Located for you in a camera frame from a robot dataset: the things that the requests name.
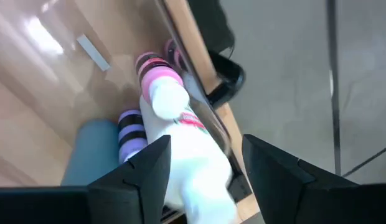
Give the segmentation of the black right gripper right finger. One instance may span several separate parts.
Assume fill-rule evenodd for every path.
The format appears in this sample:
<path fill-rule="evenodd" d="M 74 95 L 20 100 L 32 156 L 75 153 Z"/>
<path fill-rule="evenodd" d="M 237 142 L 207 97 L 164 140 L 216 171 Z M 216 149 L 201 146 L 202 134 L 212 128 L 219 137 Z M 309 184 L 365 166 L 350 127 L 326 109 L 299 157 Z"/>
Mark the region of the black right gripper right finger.
<path fill-rule="evenodd" d="M 243 136 L 245 170 L 266 224 L 338 224 L 333 190 L 355 183 L 251 134 Z"/>

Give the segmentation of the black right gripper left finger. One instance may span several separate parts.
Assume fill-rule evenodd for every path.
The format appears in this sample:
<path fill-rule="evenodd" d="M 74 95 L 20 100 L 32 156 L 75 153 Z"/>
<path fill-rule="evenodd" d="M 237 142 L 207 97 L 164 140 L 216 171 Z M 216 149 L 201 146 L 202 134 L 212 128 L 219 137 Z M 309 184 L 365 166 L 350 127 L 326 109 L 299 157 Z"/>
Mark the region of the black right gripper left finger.
<path fill-rule="evenodd" d="M 155 140 L 88 185 L 92 224 L 161 224 L 171 166 L 171 137 Z"/>

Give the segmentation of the large white paint bottle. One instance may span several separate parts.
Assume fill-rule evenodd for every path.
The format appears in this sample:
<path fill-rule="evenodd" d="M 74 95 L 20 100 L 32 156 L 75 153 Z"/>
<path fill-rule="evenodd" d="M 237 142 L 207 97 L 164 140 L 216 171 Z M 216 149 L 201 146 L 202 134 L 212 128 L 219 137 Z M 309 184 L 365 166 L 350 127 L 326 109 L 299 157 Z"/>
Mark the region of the large white paint bottle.
<path fill-rule="evenodd" d="M 164 203 L 185 212 L 188 224 L 233 224 L 237 209 L 227 186 L 232 168 L 189 106 L 189 95 L 174 78 L 160 77 L 140 98 L 148 142 L 171 137 L 171 168 Z"/>

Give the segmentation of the small purple paint bottle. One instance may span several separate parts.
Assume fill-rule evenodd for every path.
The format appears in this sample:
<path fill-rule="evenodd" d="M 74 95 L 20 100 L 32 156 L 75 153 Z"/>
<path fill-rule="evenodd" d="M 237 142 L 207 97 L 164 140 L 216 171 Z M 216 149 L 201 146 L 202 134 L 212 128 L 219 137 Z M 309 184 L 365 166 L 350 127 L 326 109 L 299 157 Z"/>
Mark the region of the small purple paint bottle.
<path fill-rule="evenodd" d="M 140 110 L 127 110 L 118 120 L 119 162 L 124 163 L 148 145 Z"/>

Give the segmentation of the large teal paint bottle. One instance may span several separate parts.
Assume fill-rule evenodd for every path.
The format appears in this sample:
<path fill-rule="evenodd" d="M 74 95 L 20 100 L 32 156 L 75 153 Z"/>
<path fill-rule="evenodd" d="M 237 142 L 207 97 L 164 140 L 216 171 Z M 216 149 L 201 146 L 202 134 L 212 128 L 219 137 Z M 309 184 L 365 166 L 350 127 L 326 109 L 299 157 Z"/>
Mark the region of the large teal paint bottle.
<path fill-rule="evenodd" d="M 86 122 L 78 130 L 62 185 L 88 185 L 117 168 L 118 127 L 107 119 Z"/>

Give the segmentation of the small pink paint bottle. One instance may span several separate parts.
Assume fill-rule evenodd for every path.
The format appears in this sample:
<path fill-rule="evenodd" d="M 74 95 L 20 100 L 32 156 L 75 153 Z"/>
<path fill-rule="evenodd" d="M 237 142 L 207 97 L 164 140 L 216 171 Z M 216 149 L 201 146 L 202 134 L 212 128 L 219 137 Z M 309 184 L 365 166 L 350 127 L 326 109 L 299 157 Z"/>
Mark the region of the small pink paint bottle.
<path fill-rule="evenodd" d="M 136 74 L 141 86 L 143 98 L 150 104 L 149 87 L 158 78 L 168 77 L 184 86 L 182 78 L 171 67 L 171 64 L 155 52 L 146 52 L 138 56 L 135 61 Z"/>

